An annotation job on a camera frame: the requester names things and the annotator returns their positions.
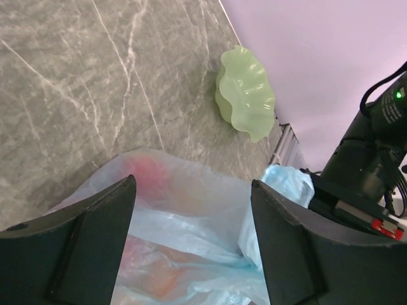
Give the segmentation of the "light blue plastic bag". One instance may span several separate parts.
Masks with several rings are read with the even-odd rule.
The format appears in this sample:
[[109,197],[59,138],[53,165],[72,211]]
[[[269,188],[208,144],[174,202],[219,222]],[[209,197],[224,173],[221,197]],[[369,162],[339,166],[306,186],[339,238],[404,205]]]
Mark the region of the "light blue plastic bag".
[[248,181],[155,149],[121,154],[59,204],[136,180],[113,304],[268,304]]

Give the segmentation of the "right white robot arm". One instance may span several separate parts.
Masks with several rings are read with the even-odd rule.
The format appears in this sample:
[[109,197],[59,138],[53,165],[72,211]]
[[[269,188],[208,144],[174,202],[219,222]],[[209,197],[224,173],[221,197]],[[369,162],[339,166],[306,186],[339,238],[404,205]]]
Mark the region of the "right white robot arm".
[[309,209],[343,226],[394,240],[406,215],[406,66],[374,84],[321,173]]

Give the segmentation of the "green leaf-shaped plate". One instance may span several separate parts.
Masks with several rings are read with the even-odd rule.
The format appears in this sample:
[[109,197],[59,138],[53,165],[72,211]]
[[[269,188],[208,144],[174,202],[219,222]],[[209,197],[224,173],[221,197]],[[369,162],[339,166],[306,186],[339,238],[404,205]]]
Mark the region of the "green leaf-shaped plate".
[[256,143],[269,136],[275,122],[275,95],[261,62],[236,45],[221,55],[215,101],[221,117]]

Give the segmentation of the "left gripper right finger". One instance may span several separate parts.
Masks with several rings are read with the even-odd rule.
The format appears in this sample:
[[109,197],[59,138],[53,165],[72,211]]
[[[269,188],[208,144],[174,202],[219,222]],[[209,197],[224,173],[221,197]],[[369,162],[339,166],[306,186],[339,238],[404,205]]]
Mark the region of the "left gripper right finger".
[[405,304],[406,244],[339,225],[260,180],[251,207],[272,304]]

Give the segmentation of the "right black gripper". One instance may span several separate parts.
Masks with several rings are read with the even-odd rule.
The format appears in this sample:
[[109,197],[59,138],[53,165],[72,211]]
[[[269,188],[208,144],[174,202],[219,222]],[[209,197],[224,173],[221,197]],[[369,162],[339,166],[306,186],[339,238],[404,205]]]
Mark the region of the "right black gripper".
[[405,149],[376,140],[368,119],[358,113],[321,174],[310,174],[315,194],[309,210],[352,229],[402,240],[405,230],[391,215],[394,171],[405,155]]

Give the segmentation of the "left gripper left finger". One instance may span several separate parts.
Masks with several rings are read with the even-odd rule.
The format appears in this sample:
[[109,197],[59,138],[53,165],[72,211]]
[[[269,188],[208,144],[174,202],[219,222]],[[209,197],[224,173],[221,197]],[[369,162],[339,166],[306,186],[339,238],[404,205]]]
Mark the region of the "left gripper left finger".
[[135,195],[129,175],[1,231],[1,304],[110,304]]

